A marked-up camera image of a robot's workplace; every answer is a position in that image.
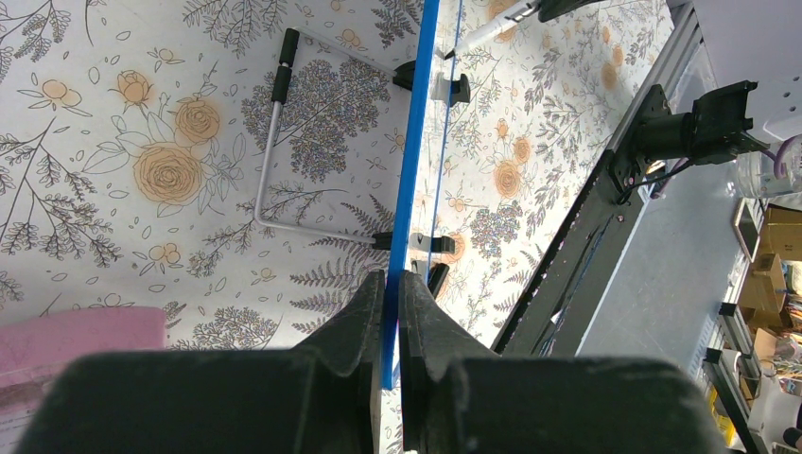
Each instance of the black cable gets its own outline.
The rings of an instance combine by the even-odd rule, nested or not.
[[[667,180],[667,179],[675,176],[679,172],[681,172],[683,170],[687,170],[689,167],[693,166],[693,164],[694,164],[694,162],[691,161],[690,159],[688,159],[684,164],[682,164],[678,168],[672,170],[671,172],[669,172],[669,173],[667,173],[667,174],[665,174],[665,175],[663,175],[661,177],[656,177],[656,178],[652,178],[650,180],[646,180],[645,182],[632,184],[631,186],[627,187],[621,193],[621,195],[619,196],[618,201],[616,201],[616,204],[623,205],[624,203],[626,203],[629,200],[630,196],[632,195],[632,191],[634,191],[635,189],[637,189],[637,188],[639,188],[641,186],[647,185],[647,184],[654,184],[654,183],[657,183],[657,182],[662,182],[663,180]]]

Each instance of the blue edge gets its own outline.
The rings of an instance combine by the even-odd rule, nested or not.
[[[387,270],[387,289],[384,292],[382,308],[382,352],[381,352],[381,384],[391,390],[398,378],[398,371],[393,373],[392,356],[395,336],[398,329],[398,286],[401,272],[404,271],[407,259],[407,248],[410,239],[410,222],[412,218],[412,201],[415,194],[415,180],[418,173],[421,139],[424,129],[424,118],[428,99],[428,81],[431,74],[431,55],[434,50],[435,29],[440,0],[427,0],[424,3],[423,21],[415,63],[415,77],[412,80],[412,98],[410,102],[410,118],[407,123],[407,143],[404,147],[404,160],[401,167],[401,181],[398,185],[398,201],[396,203],[395,224],[392,227],[392,247],[390,263]]]

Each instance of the floral pattern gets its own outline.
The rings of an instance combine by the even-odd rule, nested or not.
[[[458,14],[464,34],[512,3],[441,2],[438,28],[453,45]],[[0,125],[2,323],[158,306],[180,350],[290,347],[317,329],[387,253],[265,228],[253,213],[391,231],[410,95],[301,40],[263,169],[283,33],[306,26],[396,66],[415,58],[422,8],[0,1],[0,114],[14,119]],[[457,251],[438,257],[451,267],[438,302],[481,341],[526,285],[670,22],[658,0],[608,1],[523,23],[457,59],[472,101],[447,125],[435,109],[413,227],[455,238]],[[401,452],[398,399],[383,393],[384,452]]]

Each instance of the white marker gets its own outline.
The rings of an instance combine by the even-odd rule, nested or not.
[[[495,38],[500,33],[504,33],[510,28],[517,26],[523,22],[524,19],[535,14],[539,9],[539,0],[524,0],[512,5],[496,16],[492,21],[468,33],[464,40],[457,43],[454,50],[445,54],[445,59],[448,60],[456,54],[465,53],[485,41]]]

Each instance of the gray floor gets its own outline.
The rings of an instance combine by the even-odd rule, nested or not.
[[[678,112],[706,85],[689,76]],[[733,166],[690,168],[647,205],[578,355],[662,358],[695,374],[740,249]]]

